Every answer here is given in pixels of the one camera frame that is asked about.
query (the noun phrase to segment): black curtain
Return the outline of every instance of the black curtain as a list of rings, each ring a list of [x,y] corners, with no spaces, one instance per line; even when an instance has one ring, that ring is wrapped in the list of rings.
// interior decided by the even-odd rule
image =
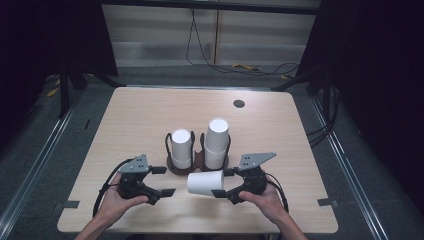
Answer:
[[[60,73],[63,63],[81,76],[87,68],[114,76],[117,69],[100,4],[3,0],[0,9],[3,146],[37,100],[45,78]]]
[[[424,215],[423,26],[421,1],[363,1],[332,72],[364,138]]]

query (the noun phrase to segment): stacked paper cups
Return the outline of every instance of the stacked paper cups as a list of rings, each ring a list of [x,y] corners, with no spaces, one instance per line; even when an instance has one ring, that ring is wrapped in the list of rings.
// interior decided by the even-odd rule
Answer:
[[[216,117],[209,122],[205,139],[205,165],[209,169],[222,167],[228,146],[228,122]]]

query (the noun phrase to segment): black cable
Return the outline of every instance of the black cable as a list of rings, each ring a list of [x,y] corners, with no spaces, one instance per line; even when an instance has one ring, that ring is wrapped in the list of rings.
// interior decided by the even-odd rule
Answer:
[[[332,131],[334,124],[336,122],[336,118],[337,118],[337,114],[338,114],[338,110],[339,110],[339,105],[340,105],[340,92],[336,92],[336,88],[333,87],[333,104],[334,104],[334,113],[333,113],[333,117],[330,119],[330,121],[326,124],[326,126],[320,128],[319,130],[316,130],[310,134],[314,134],[317,133],[319,131],[321,131],[322,129],[325,129],[325,131],[320,134],[318,137],[312,139],[309,141],[311,145],[311,148],[314,148],[316,145],[318,145],[325,137],[328,136],[328,134]]]
[[[296,70],[299,67],[298,63],[283,63],[283,64],[280,64],[279,66],[277,66],[277,68],[272,72],[263,72],[263,71],[260,71],[260,72],[244,72],[244,71],[237,71],[237,70],[228,69],[228,68],[225,68],[225,67],[212,65],[208,62],[208,60],[206,59],[205,53],[203,52],[202,42],[200,40],[199,31],[197,30],[197,24],[196,24],[196,20],[195,20],[195,17],[194,17],[194,9],[191,9],[191,14],[192,14],[192,22],[191,22],[191,27],[190,27],[190,35],[189,35],[189,39],[188,39],[188,43],[187,43],[186,59],[193,66],[209,66],[213,70],[218,71],[220,73],[240,73],[240,74],[246,74],[246,75],[251,75],[251,76],[282,75],[282,74],[287,74],[287,73],[293,72],[294,70]],[[193,33],[193,27],[196,31],[197,41],[198,41],[199,47],[200,47],[200,52],[202,53],[203,60],[206,62],[206,64],[195,64],[195,63],[191,62],[189,57],[188,57],[189,51],[190,51],[190,43],[191,43],[191,36],[192,36],[192,33]],[[288,71],[277,73],[278,69],[280,69],[281,67],[286,66],[286,65],[295,65],[295,66]]]
[[[93,218],[94,216],[96,216],[97,211],[99,210],[99,206],[100,206],[100,202],[103,198],[103,195],[105,194],[105,192],[107,191],[107,189],[111,186],[117,186],[119,184],[109,184],[110,179],[112,179],[113,175],[115,175],[116,171],[118,171],[118,169],[124,165],[125,163],[130,162],[133,159],[127,159],[123,162],[121,162],[118,166],[116,166],[115,169],[113,169],[112,173],[109,175],[109,177],[107,178],[106,182],[103,184],[102,189],[99,190],[99,195],[97,196],[96,202],[94,203],[94,207],[93,207]]]
[[[281,188],[281,189],[283,189],[283,187],[281,187],[280,182],[278,181],[278,179],[277,179],[276,177],[274,177],[274,175],[272,175],[272,174],[270,174],[270,173],[265,173],[265,175],[272,177],[272,179],[274,179],[274,181],[276,181],[276,182],[277,182],[278,187],[279,187],[279,188]]]
[[[288,202],[287,202],[287,198],[286,198],[286,195],[284,195],[284,192],[283,192],[283,189],[281,189],[277,184],[275,184],[273,181],[270,181],[270,180],[267,180],[267,182],[269,183],[269,184],[271,184],[272,186],[274,186],[277,190],[278,190],[278,192],[280,193],[280,196],[281,196],[281,201],[283,202],[283,207],[284,207],[284,209],[286,210],[286,212],[288,213],[289,212],[289,204],[288,204]]]

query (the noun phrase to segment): wrist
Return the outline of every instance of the wrist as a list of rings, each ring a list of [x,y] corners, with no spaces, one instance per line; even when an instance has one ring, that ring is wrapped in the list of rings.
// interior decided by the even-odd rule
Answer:
[[[100,217],[96,216],[78,234],[76,240],[94,240],[108,228],[108,225]]]
[[[287,222],[291,221],[291,217],[290,215],[286,212],[286,210],[281,210],[278,214],[277,217],[274,219],[274,223],[280,227],[280,226],[284,226],[287,224]]]
[[[91,222],[90,222],[91,224],[93,224],[93,226],[96,228],[96,229],[100,229],[100,230],[102,230],[102,231],[104,231],[104,230],[106,230],[106,229],[108,229],[110,226],[112,226],[113,225],[113,223],[112,224],[110,224],[109,223],[109,221],[108,221],[108,219],[107,218],[105,218],[105,217],[101,217],[101,215],[99,214],[99,215],[97,215],[97,216],[95,216],[92,220],[91,220]]]

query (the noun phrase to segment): black tape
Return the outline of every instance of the black tape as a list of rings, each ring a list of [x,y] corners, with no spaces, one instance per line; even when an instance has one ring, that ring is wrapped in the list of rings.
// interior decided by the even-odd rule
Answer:
[[[333,200],[332,201],[329,198],[318,199],[317,202],[318,202],[318,205],[320,207],[323,207],[323,206],[332,206],[333,208],[336,208],[336,207],[339,206],[339,204],[337,203],[336,200]]]
[[[78,208],[79,201],[64,201],[63,203],[56,203],[53,210],[62,211],[64,208]]]

